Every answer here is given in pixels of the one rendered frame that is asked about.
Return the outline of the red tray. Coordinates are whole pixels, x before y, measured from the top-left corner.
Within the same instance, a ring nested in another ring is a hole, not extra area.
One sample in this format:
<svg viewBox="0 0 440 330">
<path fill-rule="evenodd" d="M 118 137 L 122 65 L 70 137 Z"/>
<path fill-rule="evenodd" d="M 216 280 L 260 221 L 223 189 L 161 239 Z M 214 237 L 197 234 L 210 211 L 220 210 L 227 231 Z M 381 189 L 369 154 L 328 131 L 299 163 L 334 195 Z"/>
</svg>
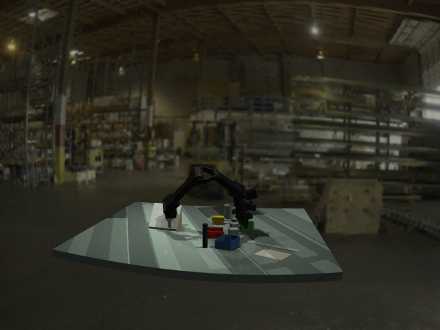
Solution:
<svg viewBox="0 0 440 330">
<path fill-rule="evenodd" d="M 217 239 L 223 236 L 223 228 L 208 228 L 208 239 Z"/>
</svg>

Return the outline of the grey tapered cup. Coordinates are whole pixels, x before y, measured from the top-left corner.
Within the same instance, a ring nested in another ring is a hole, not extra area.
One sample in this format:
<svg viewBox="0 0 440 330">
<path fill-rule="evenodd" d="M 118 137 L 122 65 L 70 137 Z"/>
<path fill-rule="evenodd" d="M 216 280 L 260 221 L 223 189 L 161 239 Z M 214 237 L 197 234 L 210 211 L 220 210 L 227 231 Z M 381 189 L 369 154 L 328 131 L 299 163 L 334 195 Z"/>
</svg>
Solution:
<svg viewBox="0 0 440 330">
<path fill-rule="evenodd" d="M 225 211 L 224 211 L 224 218 L 226 219 L 233 219 L 236 218 L 236 214 L 232 214 L 232 210 L 235 209 L 234 203 L 227 203 L 225 204 Z"/>
</svg>

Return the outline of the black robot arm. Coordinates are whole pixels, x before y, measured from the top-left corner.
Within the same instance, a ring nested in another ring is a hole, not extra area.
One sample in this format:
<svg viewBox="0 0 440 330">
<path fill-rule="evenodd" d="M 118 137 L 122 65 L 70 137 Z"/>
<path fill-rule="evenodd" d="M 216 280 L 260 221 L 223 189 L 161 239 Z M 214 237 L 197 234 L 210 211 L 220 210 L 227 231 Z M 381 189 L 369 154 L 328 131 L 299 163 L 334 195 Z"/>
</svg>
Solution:
<svg viewBox="0 0 440 330">
<path fill-rule="evenodd" d="M 204 179 L 204 172 L 211 174 L 211 176 Z M 223 187 L 227 188 L 230 192 L 229 196 L 233 197 L 236 204 L 244 202 L 244 198 L 247 200 L 258 198 L 255 188 L 246 190 L 245 186 L 237 181 L 231 181 L 215 168 L 211 169 L 205 166 L 196 166 L 190 171 L 188 179 L 174 193 L 170 193 L 165 199 L 163 199 L 163 213 L 165 214 L 165 219 L 176 218 L 177 208 L 180 206 L 179 200 L 188 193 L 193 186 L 207 184 L 211 181 L 216 181 Z M 245 203 L 245 210 L 256 210 L 256 204 L 252 203 L 252 201 Z"/>
</svg>

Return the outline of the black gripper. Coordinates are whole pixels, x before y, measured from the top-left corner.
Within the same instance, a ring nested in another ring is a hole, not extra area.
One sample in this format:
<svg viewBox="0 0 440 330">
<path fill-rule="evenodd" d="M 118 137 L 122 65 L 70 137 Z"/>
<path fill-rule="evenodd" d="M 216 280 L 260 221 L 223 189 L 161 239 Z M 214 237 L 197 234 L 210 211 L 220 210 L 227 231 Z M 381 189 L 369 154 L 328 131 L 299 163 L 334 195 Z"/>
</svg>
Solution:
<svg viewBox="0 0 440 330">
<path fill-rule="evenodd" d="M 236 214 L 236 219 L 238 222 L 241 222 L 245 229 L 248 228 L 248 220 L 253 219 L 253 214 L 248 213 L 247 210 L 245 210 L 245 201 L 242 203 L 234 203 L 235 209 L 232 210 L 232 214 Z M 246 213 L 247 212 L 247 213 Z"/>
</svg>

